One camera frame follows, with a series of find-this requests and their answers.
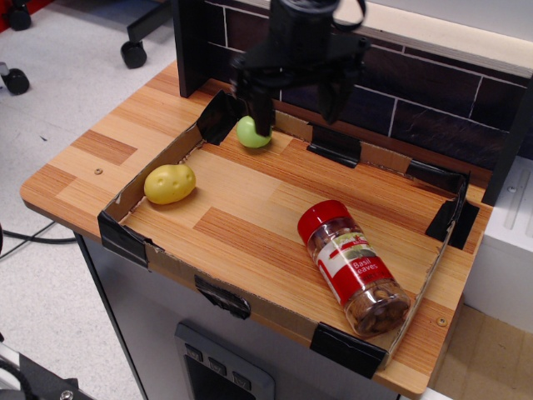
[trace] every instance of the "glass jar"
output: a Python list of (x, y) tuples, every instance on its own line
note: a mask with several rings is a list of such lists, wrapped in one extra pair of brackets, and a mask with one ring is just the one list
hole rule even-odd
[(355, 333), (370, 337), (403, 321), (409, 297), (344, 204), (327, 200), (309, 208), (298, 233)]

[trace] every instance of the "cardboard box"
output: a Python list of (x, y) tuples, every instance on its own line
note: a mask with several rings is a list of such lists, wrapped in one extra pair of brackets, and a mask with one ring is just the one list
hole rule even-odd
[[(218, 93), (100, 213), (102, 244), (371, 378), (406, 334), (448, 242), (464, 245), (477, 213), (465, 201), (468, 177), (282, 113), (271, 144), (246, 149), (233, 130), (242, 114)], [(180, 162), (197, 188), (170, 205), (148, 202), (147, 175)], [(353, 333), (298, 237), (301, 214), (328, 198), (348, 206), (411, 296), (388, 333)]]

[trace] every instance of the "caster wheel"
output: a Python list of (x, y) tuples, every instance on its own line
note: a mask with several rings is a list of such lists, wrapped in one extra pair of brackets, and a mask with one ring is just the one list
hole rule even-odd
[(2, 76), (7, 90), (12, 94), (23, 94), (30, 87), (30, 81), (27, 80), (26, 75), (20, 69), (12, 68), (9, 74)]
[(32, 24), (32, 18), (26, 6), (12, 7), (7, 13), (7, 19), (13, 31), (23, 31)]
[(131, 69), (142, 67), (147, 61), (147, 52), (144, 51), (142, 42), (125, 42), (120, 53), (127, 67)]

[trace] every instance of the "dark tile wall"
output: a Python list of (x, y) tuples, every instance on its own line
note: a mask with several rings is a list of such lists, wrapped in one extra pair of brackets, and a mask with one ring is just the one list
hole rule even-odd
[[(229, 82), (232, 57), (267, 36), (268, 10), (234, 0), (209, 7), (213, 76)], [(370, 39), (366, 71), (340, 119), (494, 168), (529, 79)], [(318, 112), (316, 87), (284, 90), (281, 100)], [(533, 159), (533, 119), (520, 155)]]

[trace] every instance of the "red jar cap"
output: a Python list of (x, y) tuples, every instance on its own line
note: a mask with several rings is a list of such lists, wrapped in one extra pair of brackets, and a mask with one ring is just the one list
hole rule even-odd
[(337, 200), (319, 202), (303, 213), (298, 221), (298, 233), (304, 244), (307, 245), (311, 235), (323, 224), (334, 218), (351, 218), (348, 209)]

